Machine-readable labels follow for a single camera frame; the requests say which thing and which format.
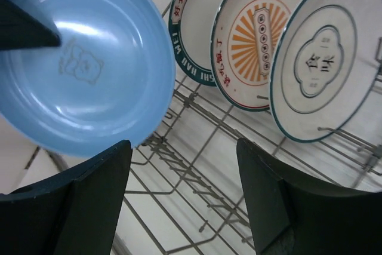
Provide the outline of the blue plate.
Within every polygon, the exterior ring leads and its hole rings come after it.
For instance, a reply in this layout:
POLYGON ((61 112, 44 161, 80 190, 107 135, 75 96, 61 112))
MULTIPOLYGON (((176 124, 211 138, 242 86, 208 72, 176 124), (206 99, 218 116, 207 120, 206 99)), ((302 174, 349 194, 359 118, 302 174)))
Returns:
POLYGON ((92 157, 132 147, 170 105, 175 58, 152 0, 14 0, 54 28, 61 46, 1 53, 1 115, 48 150, 92 157))

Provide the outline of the white plate orange sunburst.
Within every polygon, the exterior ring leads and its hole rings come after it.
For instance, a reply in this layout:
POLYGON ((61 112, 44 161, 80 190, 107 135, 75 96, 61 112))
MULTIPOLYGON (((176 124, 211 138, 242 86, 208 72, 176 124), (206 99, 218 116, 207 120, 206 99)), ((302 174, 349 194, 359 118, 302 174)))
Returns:
POLYGON ((222 0, 211 32, 215 83, 234 106, 268 110, 273 52, 300 0, 222 0))

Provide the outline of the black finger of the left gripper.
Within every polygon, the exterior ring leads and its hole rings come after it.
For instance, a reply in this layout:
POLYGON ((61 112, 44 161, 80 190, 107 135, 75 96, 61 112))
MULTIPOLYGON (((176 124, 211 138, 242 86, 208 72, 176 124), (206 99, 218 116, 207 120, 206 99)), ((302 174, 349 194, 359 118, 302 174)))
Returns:
POLYGON ((1 50, 59 47, 61 39, 11 0, 1 0, 1 50))

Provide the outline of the white plate dark green rim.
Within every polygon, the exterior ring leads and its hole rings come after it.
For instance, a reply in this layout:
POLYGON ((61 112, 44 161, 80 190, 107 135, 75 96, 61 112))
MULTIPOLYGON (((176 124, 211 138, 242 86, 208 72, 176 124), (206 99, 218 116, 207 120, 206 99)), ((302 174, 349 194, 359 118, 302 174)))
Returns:
POLYGON ((215 86, 210 63, 212 27, 222 0, 172 0, 168 30, 175 59, 195 82, 215 86))

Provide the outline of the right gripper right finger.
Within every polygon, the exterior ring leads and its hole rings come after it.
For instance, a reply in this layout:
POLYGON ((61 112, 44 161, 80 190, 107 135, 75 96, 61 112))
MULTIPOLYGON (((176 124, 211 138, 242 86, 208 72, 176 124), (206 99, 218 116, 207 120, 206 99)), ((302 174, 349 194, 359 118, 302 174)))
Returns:
POLYGON ((381 193, 308 175, 246 138, 236 154, 257 254, 381 253, 381 193))

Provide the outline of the white plate cloud motif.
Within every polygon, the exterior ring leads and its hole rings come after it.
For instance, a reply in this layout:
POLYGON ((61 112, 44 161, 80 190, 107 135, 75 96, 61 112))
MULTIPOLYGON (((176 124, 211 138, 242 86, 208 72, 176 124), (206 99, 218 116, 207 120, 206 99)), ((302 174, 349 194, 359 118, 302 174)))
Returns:
POLYGON ((291 140, 322 140, 362 106, 378 75, 381 0, 301 0, 273 54, 270 110, 291 140))

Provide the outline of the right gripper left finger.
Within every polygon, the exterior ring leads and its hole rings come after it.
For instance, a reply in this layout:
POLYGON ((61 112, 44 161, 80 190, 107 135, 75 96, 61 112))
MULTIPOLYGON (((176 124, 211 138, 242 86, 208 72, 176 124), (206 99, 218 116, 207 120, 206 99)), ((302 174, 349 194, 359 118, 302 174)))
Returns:
POLYGON ((1 254, 109 254, 132 147, 120 141, 47 179, 1 195, 1 254))

